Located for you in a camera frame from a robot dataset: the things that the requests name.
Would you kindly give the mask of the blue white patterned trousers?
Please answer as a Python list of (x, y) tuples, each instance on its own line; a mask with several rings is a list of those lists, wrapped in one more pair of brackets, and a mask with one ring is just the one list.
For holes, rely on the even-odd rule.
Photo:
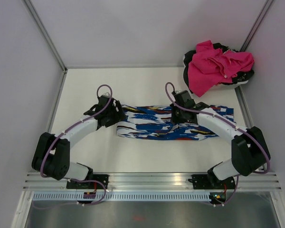
[(201, 141), (218, 135), (193, 123), (173, 124), (171, 107), (164, 105), (122, 105), (126, 119), (117, 123), (120, 137), (146, 140), (194, 140)]

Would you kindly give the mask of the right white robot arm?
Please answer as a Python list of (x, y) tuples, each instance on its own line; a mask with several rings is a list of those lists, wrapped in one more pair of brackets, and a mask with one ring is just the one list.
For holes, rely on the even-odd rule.
[(257, 173), (261, 166), (270, 165), (270, 153), (259, 128), (237, 125), (204, 102), (196, 103), (186, 90), (173, 91), (172, 95), (174, 123), (191, 123), (205, 127), (231, 146), (231, 158), (208, 170), (207, 183), (210, 187), (218, 188), (230, 177), (248, 176)]

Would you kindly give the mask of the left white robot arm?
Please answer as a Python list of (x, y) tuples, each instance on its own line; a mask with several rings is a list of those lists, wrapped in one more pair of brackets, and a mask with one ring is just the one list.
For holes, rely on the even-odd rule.
[(126, 118), (120, 101), (107, 95), (84, 112), (80, 120), (59, 134), (41, 134), (31, 166), (43, 178), (67, 179), (88, 189), (94, 183), (93, 169), (70, 160), (71, 149), (82, 139), (102, 127), (110, 127)]

